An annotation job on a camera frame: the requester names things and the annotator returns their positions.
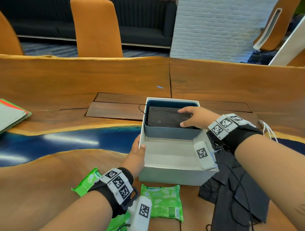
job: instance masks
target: tattoo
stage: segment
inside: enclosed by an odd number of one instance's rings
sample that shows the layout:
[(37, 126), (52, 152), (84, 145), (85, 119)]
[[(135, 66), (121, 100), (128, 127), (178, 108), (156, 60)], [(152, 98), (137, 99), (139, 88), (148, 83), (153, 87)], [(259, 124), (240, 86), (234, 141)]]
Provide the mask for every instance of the tattoo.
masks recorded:
[(298, 211), (303, 216), (305, 216), (305, 204), (299, 205), (298, 208), (295, 208), (295, 210)]

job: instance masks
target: person's left hand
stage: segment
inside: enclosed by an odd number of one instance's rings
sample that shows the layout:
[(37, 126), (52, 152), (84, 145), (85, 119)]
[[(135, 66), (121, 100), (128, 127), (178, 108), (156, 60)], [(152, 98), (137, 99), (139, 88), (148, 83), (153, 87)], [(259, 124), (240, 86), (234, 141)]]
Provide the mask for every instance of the person's left hand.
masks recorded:
[(135, 139), (130, 153), (126, 156), (125, 160), (120, 167), (126, 168), (130, 171), (133, 178), (137, 178), (139, 173), (144, 167), (144, 156), (146, 146), (142, 144), (139, 148), (140, 135)]

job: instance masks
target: hand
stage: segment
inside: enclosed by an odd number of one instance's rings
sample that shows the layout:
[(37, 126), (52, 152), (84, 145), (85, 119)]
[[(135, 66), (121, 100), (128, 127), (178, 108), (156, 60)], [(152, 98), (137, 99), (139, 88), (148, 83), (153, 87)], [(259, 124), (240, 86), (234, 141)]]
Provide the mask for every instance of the hand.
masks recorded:
[(120, 167), (128, 169), (132, 174), (133, 178), (137, 178), (139, 173), (144, 167), (144, 156), (146, 146), (142, 144), (139, 148), (140, 135), (135, 139), (130, 153), (126, 156), (125, 160)]
[(185, 107), (179, 109), (178, 112), (193, 114), (191, 118), (181, 122), (181, 127), (195, 126), (197, 128), (204, 129), (220, 117), (220, 115), (202, 107)]

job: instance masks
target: wooden table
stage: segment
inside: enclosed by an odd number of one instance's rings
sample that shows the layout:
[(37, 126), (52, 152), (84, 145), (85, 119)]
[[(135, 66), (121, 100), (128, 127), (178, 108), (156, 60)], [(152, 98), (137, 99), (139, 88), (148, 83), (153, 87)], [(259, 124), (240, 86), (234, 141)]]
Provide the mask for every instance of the wooden table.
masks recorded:
[[(305, 137), (305, 70), (170, 59), (61, 59), (0, 55), (0, 98), (33, 112), (11, 132), (38, 135), (136, 121), (84, 117), (97, 92), (245, 102), (276, 131)], [(0, 226), (37, 230), (78, 197), (70, 190), (94, 167), (105, 172), (124, 155), (99, 149), (72, 150), (27, 164), (0, 168)], [(145, 183), (154, 186), (160, 184)], [(141, 183), (135, 181), (139, 189)], [(149, 230), (204, 230), (214, 205), (199, 187), (181, 186), (184, 222), (151, 219)], [(255, 230), (295, 230), (270, 202), (267, 224)]]

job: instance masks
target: wristband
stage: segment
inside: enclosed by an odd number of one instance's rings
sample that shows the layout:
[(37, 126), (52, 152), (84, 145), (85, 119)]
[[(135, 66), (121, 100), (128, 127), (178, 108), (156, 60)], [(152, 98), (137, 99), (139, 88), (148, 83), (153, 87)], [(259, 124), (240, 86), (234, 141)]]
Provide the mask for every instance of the wristband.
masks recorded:
[(263, 134), (252, 123), (233, 113), (220, 116), (208, 128), (210, 131), (207, 134), (214, 145), (213, 148), (223, 148), (233, 155), (245, 139), (255, 134)]
[(127, 208), (139, 197), (136, 188), (132, 187), (134, 179), (126, 168), (111, 169), (102, 175), (88, 190), (100, 192), (112, 208), (112, 218), (125, 214)]

